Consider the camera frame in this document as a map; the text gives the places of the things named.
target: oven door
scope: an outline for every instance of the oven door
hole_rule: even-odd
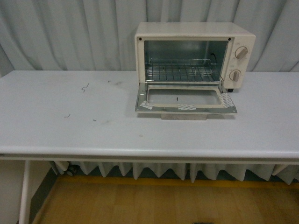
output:
[[[219,83],[140,83],[135,111],[168,114],[234,114],[237,109]]]

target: cream toaster oven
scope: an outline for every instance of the cream toaster oven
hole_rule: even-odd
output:
[[[231,22],[142,22],[135,35],[135,111],[162,119],[234,114],[255,35]]]

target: control knob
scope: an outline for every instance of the control knob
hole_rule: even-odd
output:
[[[239,70],[233,70],[230,74],[229,74],[229,78],[232,81],[238,82],[239,77],[240,77],[241,72]]]
[[[246,47],[239,47],[235,51],[235,57],[238,59],[242,59],[248,53],[248,49]]]

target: white table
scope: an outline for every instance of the white table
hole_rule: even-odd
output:
[[[161,120],[135,112],[135,71],[13,71],[0,79],[0,159],[299,164],[298,84],[248,72],[230,93],[237,115]]]

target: oven rack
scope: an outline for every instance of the oven rack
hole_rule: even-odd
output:
[[[158,59],[145,64],[146,81],[217,82],[220,73],[210,59]]]

